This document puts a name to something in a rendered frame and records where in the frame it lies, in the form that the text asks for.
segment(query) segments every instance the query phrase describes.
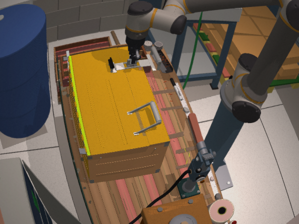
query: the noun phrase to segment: gray brick wall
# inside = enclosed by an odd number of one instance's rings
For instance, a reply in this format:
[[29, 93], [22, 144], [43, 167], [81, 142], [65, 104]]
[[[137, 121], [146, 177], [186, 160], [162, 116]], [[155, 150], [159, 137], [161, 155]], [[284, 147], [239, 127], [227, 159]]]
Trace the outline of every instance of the gray brick wall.
[[42, 8], [46, 14], [49, 43], [96, 32], [124, 29], [129, 5], [137, 1], [33, 0], [33, 4]]

